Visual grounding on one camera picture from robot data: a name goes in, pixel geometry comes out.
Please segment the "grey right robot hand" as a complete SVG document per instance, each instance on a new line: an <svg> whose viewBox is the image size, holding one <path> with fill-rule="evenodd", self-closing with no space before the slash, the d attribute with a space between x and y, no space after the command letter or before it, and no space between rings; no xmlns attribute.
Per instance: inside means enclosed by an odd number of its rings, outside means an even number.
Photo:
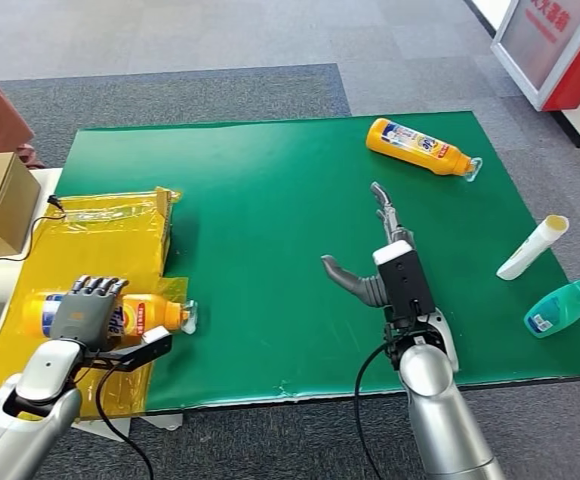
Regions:
<svg viewBox="0 0 580 480"><path fill-rule="evenodd" d="M401 246L405 242L408 245L408 250L414 250L415 244L412 232L400 223L390 195L378 182L372 182L370 190L379 205L376 214L382 222L387 238L387 248L392 252L391 244L398 243ZM403 247L398 250L398 253L407 253L408 250ZM359 277L341 268L332 255L322 255L320 260L331 280L365 305L375 308L390 305L384 282L378 273L370 277Z"/></svg>

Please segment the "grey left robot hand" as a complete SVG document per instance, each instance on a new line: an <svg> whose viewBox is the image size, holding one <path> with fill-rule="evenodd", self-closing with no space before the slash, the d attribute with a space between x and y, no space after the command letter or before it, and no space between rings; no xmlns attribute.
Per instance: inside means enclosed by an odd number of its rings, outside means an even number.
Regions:
<svg viewBox="0 0 580 480"><path fill-rule="evenodd" d="M110 320L120 292L128 284L125 278L83 275L64 295L50 328L52 340L74 340L92 352L116 347L109 333Z"/></svg>

